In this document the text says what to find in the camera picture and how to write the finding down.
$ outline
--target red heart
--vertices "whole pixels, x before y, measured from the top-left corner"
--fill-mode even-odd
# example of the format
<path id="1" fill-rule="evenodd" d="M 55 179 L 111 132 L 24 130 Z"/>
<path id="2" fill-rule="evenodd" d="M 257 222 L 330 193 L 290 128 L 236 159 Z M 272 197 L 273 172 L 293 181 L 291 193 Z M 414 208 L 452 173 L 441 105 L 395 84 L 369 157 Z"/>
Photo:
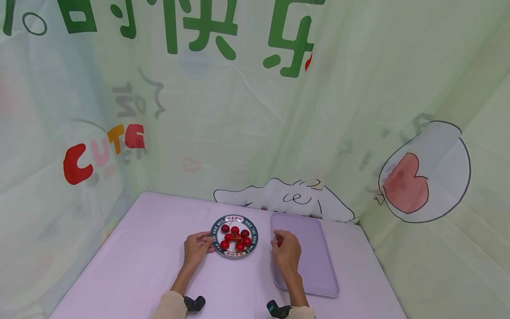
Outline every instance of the red heart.
<path id="1" fill-rule="evenodd" d="M 419 166 L 418 157 L 407 153 L 382 186 L 386 199 L 406 214 L 416 212 L 428 201 L 428 178 L 416 176 Z"/>
<path id="2" fill-rule="evenodd" d="M 195 161 L 189 157 L 182 158 L 181 164 L 184 170 L 187 171 L 188 173 L 197 171 L 202 168 L 202 163 L 200 163 L 199 161 Z"/>
<path id="3" fill-rule="evenodd" d="M 311 54 L 310 54 L 310 58 L 309 58 L 309 59 L 308 59 L 308 61 L 304 64 L 304 71 L 305 71 L 305 72 L 306 72 L 306 71 L 308 71 L 308 67 L 310 66 L 310 63 L 312 62 L 312 56 L 313 56 L 313 55 L 314 55 L 314 54 L 313 54 L 313 53 L 311 53 Z"/>

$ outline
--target table surface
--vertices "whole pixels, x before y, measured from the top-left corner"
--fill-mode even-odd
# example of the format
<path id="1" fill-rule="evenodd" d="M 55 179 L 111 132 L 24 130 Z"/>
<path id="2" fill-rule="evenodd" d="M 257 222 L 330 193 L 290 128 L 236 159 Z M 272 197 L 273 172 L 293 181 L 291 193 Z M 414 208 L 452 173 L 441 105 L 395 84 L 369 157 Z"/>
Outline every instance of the table surface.
<path id="1" fill-rule="evenodd" d="M 259 243 L 246 258 L 208 254 L 187 295 L 205 297 L 193 318 L 269 319 L 266 304 L 288 305 L 271 267 L 272 212 L 144 192 L 66 294 L 50 319 L 149 319 L 179 272 L 183 242 L 209 231 L 227 214 L 249 218 Z M 317 319 L 404 319 L 391 286 L 363 230 L 321 220 L 340 285 L 336 299 L 308 296 Z"/>

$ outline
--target beige sleeve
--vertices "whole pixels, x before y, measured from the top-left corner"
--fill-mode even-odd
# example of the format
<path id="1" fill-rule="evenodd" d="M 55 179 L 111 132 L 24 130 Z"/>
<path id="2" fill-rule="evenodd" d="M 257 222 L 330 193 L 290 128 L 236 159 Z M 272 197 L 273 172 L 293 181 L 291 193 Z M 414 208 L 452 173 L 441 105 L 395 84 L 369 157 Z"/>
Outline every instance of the beige sleeve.
<path id="1" fill-rule="evenodd" d="M 313 309 L 309 307 L 292 307 L 287 319 L 315 319 L 315 313 Z"/>
<path id="2" fill-rule="evenodd" d="M 188 308 L 184 297 L 175 291 L 168 291 L 161 296 L 160 303 L 152 319 L 184 319 Z"/>

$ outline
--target green fabric backdrop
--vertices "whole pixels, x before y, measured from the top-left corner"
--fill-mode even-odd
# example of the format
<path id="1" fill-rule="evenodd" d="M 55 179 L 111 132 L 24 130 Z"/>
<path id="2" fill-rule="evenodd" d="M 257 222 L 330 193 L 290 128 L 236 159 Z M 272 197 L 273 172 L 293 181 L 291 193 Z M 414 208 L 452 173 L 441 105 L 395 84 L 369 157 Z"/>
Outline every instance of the green fabric backdrop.
<path id="1" fill-rule="evenodd" d="M 359 223 L 409 318 L 510 313 L 510 1 L 0 8 L 1 319 L 145 190 Z"/>

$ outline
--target lavender tray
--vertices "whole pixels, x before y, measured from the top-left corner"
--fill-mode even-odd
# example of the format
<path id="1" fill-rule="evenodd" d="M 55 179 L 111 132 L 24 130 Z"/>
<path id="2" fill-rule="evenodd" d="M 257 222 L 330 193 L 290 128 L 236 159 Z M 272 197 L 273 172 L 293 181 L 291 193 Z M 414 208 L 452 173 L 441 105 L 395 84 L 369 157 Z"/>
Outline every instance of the lavender tray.
<path id="1" fill-rule="evenodd" d="M 272 228 L 290 231 L 299 239 L 301 259 L 298 271 L 303 278 L 304 291 L 311 295 L 338 297 L 340 288 L 337 275 L 320 222 L 310 217 L 275 213 L 272 217 Z M 278 288 L 287 290 L 282 274 L 274 263 L 273 277 Z"/>

